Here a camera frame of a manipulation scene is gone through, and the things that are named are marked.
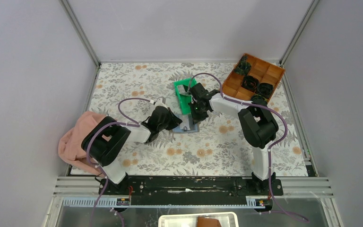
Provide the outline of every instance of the floral tablecloth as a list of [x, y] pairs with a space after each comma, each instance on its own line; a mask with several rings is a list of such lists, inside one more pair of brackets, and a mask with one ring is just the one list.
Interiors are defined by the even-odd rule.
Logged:
[[[173, 82], [191, 78], [200, 72], [214, 74], [224, 81], [233, 63], [104, 63], [92, 95], [90, 111], [107, 114], [120, 122], [126, 118], [119, 114], [117, 104], [128, 97], [166, 98], [174, 113], [181, 109]], [[209, 91], [219, 89], [211, 77], [198, 76], [197, 82]], [[304, 159], [294, 129], [284, 90], [281, 84], [268, 107], [278, 111], [288, 123], [285, 140], [272, 148], [273, 167], [278, 176], [307, 176]], [[145, 120], [150, 104], [144, 101], [126, 101], [122, 111], [138, 121]], [[279, 124], [277, 137], [284, 127]], [[126, 143], [117, 158], [130, 175], [217, 175], [249, 176], [255, 163], [252, 147], [244, 139], [238, 119], [212, 112], [199, 124], [199, 132], [175, 134], [160, 132], [149, 143]], [[73, 168], [71, 174], [85, 174]]]

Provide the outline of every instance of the pink towel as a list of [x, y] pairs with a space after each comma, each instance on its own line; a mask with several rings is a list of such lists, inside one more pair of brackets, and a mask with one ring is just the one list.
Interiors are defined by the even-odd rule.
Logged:
[[106, 116], [91, 111], [83, 113], [77, 120], [74, 128], [70, 129], [59, 140], [59, 157], [70, 165], [76, 166], [91, 174], [100, 175], [101, 171], [87, 162], [86, 152], [81, 148], [81, 142], [83, 142], [84, 138], [104, 117]]

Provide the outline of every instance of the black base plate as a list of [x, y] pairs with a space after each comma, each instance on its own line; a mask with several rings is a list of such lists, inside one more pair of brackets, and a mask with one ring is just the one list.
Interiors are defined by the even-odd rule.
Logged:
[[[126, 185], [115, 187], [109, 183], [104, 195], [128, 196], [131, 186], [131, 205], [246, 205], [246, 196], [269, 195], [267, 188], [256, 190], [251, 177], [132, 175], [121, 184]], [[272, 192], [283, 195], [279, 179], [273, 181]]]

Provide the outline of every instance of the white wall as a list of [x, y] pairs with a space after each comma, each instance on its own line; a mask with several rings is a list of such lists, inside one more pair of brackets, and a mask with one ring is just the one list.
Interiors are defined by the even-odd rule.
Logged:
[[321, 1], [286, 71], [344, 225], [363, 226], [363, 1]]
[[102, 61], [280, 59], [311, 0], [69, 0]]
[[0, 227], [42, 224], [94, 73], [58, 0], [0, 1]]

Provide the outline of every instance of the orange wooden box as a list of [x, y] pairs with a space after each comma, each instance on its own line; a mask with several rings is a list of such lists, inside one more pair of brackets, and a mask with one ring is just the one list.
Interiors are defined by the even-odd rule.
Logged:
[[[243, 56], [247, 56], [247, 62], [251, 64], [251, 70], [248, 73], [249, 76], [253, 76], [259, 80], [260, 83], [269, 83], [273, 85], [273, 91], [270, 95], [272, 97], [273, 93], [276, 90], [277, 85], [282, 79], [283, 74], [285, 73], [285, 69], [278, 67], [274, 64], [256, 58], [252, 55], [245, 53]], [[243, 87], [242, 81], [244, 76], [237, 74], [234, 72], [234, 69], [229, 74], [227, 79], [223, 82], [222, 90], [228, 96], [235, 97], [241, 100], [250, 100], [254, 95], [254, 92], [251, 92]]]

